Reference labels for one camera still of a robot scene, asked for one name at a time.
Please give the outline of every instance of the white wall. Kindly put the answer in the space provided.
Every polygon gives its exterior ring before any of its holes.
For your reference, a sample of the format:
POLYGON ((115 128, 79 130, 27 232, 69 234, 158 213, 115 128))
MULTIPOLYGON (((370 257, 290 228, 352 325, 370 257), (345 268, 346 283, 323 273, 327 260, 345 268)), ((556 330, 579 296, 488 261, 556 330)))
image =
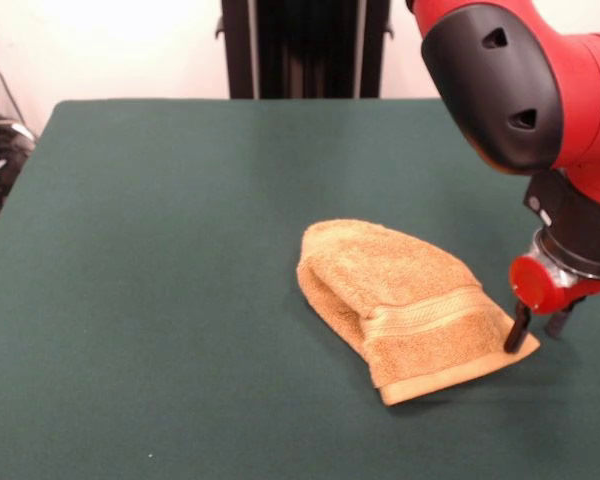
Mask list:
MULTIPOLYGON (((535 4, 559 31, 600 31, 600 0, 535 4)), ((220 0, 0 0, 0 68, 37 131, 63 99, 226 98, 220 13, 220 0)), ((435 95, 404 0, 391 13, 382 96, 435 95)), ((3 94, 0 103, 13 115, 3 94)))

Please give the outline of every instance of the black machine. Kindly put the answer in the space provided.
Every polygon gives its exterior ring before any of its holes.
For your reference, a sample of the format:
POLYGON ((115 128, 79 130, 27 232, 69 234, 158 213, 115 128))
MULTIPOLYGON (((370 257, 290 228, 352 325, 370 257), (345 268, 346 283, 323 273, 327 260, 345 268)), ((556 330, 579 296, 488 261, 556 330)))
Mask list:
POLYGON ((231 98, 378 97, 390 0, 222 0, 231 98))

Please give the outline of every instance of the tan towel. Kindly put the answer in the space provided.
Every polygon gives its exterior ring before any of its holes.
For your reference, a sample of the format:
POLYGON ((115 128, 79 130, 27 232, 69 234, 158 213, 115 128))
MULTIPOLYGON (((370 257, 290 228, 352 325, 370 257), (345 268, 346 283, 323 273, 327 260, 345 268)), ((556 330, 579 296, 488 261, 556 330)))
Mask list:
POLYGON ((433 245, 380 225, 311 226, 298 281, 307 300, 369 364, 393 405, 486 375, 539 347, 527 336, 504 352, 513 320, 471 271, 433 245))

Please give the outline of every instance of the folded towel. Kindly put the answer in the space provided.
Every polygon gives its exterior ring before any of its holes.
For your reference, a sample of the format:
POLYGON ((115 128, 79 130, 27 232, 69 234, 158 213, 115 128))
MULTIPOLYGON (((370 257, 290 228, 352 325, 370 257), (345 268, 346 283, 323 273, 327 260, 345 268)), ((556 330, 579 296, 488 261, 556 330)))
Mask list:
POLYGON ((513 320, 457 258, 380 225, 334 220, 304 235, 309 304, 369 364, 386 405, 486 375, 531 354, 503 345, 513 320))

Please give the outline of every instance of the green felt surface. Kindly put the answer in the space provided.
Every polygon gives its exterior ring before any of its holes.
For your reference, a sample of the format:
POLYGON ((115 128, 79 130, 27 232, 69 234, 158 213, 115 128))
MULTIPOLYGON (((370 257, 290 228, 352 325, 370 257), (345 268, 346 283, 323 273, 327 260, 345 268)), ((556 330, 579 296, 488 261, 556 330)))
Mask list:
POLYGON ((600 297, 387 409, 296 285, 304 228, 353 217, 510 310, 525 186, 436 101, 60 105, 0 218, 0 480, 600 479, 600 297))

